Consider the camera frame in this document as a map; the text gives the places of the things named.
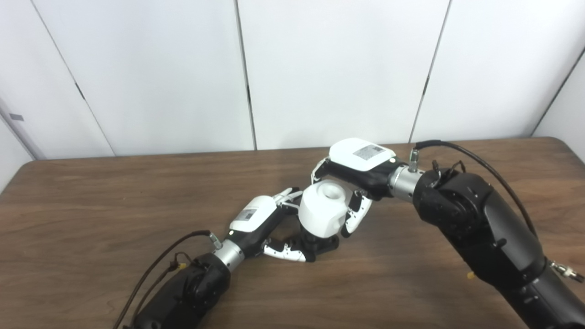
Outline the black and white right hand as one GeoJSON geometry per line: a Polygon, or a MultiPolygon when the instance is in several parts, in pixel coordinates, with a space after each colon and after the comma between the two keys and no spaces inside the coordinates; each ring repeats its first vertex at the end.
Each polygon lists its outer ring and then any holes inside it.
{"type": "Polygon", "coordinates": [[[343,217],[343,237],[354,233],[373,202],[394,197],[389,181],[403,164],[391,149],[363,139],[343,139],[330,147],[328,156],[311,173],[311,183],[329,175],[355,186],[343,217]]]}

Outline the black and white left hand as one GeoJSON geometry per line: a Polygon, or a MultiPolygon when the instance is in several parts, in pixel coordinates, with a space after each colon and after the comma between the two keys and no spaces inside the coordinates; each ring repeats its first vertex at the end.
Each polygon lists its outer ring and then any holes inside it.
{"type": "Polygon", "coordinates": [[[289,187],[274,196],[256,196],[230,223],[222,248],[217,256],[231,269],[243,260],[267,255],[282,260],[305,262],[306,256],[292,250],[291,242],[273,241],[271,233],[288,216],[297,215],[295,201],[303,191],[289,187]]]}

